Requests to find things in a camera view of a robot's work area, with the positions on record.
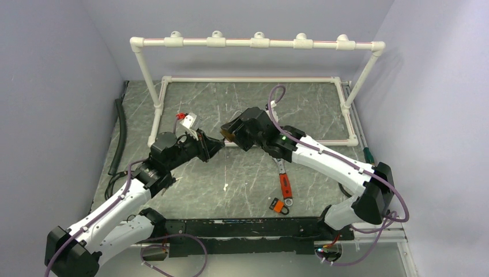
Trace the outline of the brass padlock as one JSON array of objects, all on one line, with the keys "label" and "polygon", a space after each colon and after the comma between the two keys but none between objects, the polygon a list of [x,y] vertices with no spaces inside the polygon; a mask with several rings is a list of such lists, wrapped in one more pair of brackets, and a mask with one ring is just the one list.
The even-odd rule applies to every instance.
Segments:
[{"label": "brass padlock", "polygon": [[[239,114],[241,114],[242,111],[241,110],[237,110],[233,113],[233,115],[231,116],[231,120],[233,120],[234,118],[236,118]],[[221,127],[221,130],[220,130],[220,133],[223,135],[223,137],[229,141],[229,142],[233,142],[234,141],[234,138],[235,138],[235,135],[230,133],[227,129],[225,129],[223,126]]]}]

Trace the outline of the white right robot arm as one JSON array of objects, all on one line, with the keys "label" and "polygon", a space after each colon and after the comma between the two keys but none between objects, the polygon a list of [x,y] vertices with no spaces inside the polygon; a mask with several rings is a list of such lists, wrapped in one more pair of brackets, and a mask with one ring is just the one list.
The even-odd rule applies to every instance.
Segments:
[{"label": "white right robot arm", "polygon": [[324,239],[334,238],[353,223],[379,225],[388,214],[394,193],[387,186],[392,172],[384,163],[373,166],[348,158],[300,129],[280,126],[258,107],[248,108],[222,125],[221,134],[244,151],[258,146],[273,158],[311,168],[351,191],[351,197],[328,205],[321,213],[318,233]]}]

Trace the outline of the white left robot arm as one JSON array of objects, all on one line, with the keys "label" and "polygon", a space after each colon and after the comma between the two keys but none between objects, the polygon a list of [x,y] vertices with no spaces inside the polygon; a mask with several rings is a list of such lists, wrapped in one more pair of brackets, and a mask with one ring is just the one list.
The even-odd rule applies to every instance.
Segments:
[{"label": "white left robot arm", "polygon": [[130,245],[146,239],[161,241],[167,234],[166,219],[154,209],[143,209],[129,222],[122,221],[175,183],[172,170],[194,158],[207,162],[224,146],[223,139],[208,137],[202,130],[196,136],[158,134],[148,158],[136,161],[135,170],[129,164],[125,184],[105,203],[69,228],[57,226],[49,232],[45,276],[51,272],[95,276],[105,262]]}]

